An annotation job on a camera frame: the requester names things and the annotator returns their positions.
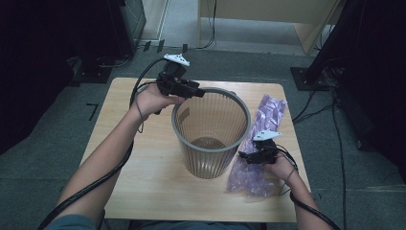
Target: gray carpet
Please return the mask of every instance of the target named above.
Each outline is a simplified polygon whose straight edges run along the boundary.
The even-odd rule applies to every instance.
[[[35,229],[53,209],[61,189],[79,165],[114,78],[136,78],[163,54],[180,52],[164,49],[157,54],[153,47],[147,52],[138,50],[129,63],[113,69],[107,84],[66,87],[34,132],[0,156],[0,229]],[[289,67],[308,67],[313,57],[210,50],[189,50],[184,57],[191,62],[186,79],[281,84],[292,117],[302,110],[309,95],[297,91]],[[161,70],[162,65],[158,65],[147,77],[156,78]],[[318,92],[307,112],[331,102],[331,92]],[[99,105],[91,120],[94,106],[86,104]],[[406,188],[396,166],[378,152],[359,151],[344,111],[336,108],[335,115],[343,140],[348,229],[404,229]],[[343,227],[340,150],[331,110],[295,125],[295,129],[314,198],[323,213]],[[112,229],[128,225],[128,220],[109,222]],[[296,229],[296,225],[268,223],[268,229]]]

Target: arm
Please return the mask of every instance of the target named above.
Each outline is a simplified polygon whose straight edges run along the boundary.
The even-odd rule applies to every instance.
[[[302,203],[318,210],[317,204],[311,197],[305,183],[299,176],[299,173],[294,170],[293,166],[282,156],[278,154],[275,164],[266,164],[263,166],[266,171],[273,173],[278,178],[285,181],[286,185],[290,187],[293,196],[295,196]],[[307,210],[295,204],[296,220],[298,222],[298,229],[330,229],[327,223],[320,218],[309,213]]]
[[[143,122],[136,103],[146,120],[151,113],[165,108],[169,104],[178,104],[184,101],[184,99],[178,97],[162,96],[155,84],[139,93],[135,100],[136,102],[133,103],[116,127],[74,173],[58,204],[110,172],[123,160],[139,126]],[[113,192],[119,173],[117,172],[98,188],[70,205],[56,218],[77,214],[87,216],[95,223]]]

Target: purple plastic bag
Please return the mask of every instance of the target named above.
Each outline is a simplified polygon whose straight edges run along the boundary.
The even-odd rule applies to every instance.
[[[246,153],[258,151],[255,148],[253,137],[262,130],[276,131],[282,121],[285,106],[286,101],[264,95],[250,132],[239,145],[238,150]],[[268,197],[273,194],[273,182],[265,179],[260,165],[249,165],[238,156],[229,175],[227,191],[230,193],[246,192],[248,196]]]

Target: wooden table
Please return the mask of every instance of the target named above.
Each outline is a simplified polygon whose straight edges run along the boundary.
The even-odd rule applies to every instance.
[[[326,24],[335,24],[344,5],[341,0],[199,0],[198,41],[201,39],[201,17],[276,21],[294,23],[296,34],[306,54],[310,54]]]
[[[82,162],[107,136],[128,110],[135,79],[114,79],[107,93]],[[283,89],[273,83],[200,81],[201,87],[219,87],[236,92],[247,104],[252,119],[264,94],[284,99]],[[172,129],[172,106],[159,116],[151,115],[144,133],[135,137],[132,155],[124,166],[105,207],[108,219],[172,219],[247,222],[295,222],[289,195],[253,201],[245,194],[226,192],[234,163],[214,179],[201,179],[188,172]],[[293,155],[305,184],[308,180],[288,107],[285,108],[278,144]]]

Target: waste basket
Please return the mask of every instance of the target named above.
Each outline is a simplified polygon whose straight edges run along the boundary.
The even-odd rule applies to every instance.
[[[203,88],[203,98],[177,104],[171,116],[189,172],[200,178],[224,173],[248,134],[250,112],[235,93],[221,88]]]

